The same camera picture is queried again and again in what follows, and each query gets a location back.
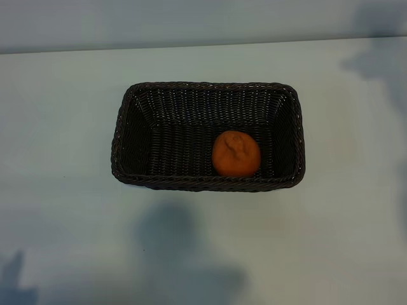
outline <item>black wicker basket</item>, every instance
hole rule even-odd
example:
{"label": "black wicker basket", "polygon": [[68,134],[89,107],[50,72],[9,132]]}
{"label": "black wicker basket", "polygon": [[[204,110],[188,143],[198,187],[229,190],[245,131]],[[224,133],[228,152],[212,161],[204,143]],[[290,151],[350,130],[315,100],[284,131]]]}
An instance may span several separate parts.
{"label": "black wicker basket", "polygon": [[[250,178],[221,177],[212,145],[226,130],[248,133],[261,166]],[[305,173],[301,107],[278,83],[141,83],[119,110],[112,173],[152,189],[271,191],[293,187]]]}

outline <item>wicker basket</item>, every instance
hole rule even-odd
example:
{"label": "wicker basket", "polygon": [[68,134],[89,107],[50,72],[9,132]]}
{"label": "wicker basket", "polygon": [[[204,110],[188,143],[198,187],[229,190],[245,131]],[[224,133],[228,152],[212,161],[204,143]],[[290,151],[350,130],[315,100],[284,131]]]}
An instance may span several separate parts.
{"label": "wicker basket", "polygon": [[[226,130],[252,136],[261,166],[250,178],[221,177],[212,145]],[[278,83],[141,83],[119,110],[112,173],[152,189],[271,191],[293,187],[305,173],[297,93]]]}

